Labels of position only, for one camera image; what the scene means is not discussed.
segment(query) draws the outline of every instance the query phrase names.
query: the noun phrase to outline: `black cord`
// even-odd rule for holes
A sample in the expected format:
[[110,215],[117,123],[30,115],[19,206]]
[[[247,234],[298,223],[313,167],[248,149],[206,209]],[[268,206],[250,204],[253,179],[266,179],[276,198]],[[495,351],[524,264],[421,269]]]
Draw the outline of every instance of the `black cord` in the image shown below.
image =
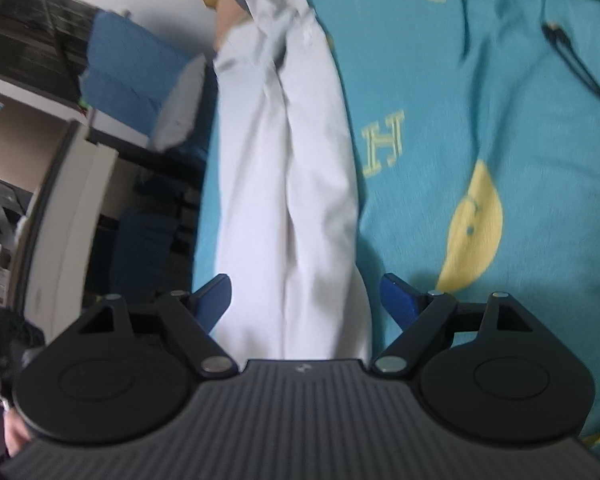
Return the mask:
[[565,31],[558,25],[545,23],[542,26],[542,33],[562,60],[567,64],[571,73],[580,79],[589,90],[600,98],[599,83],[574,51],[571,40]]

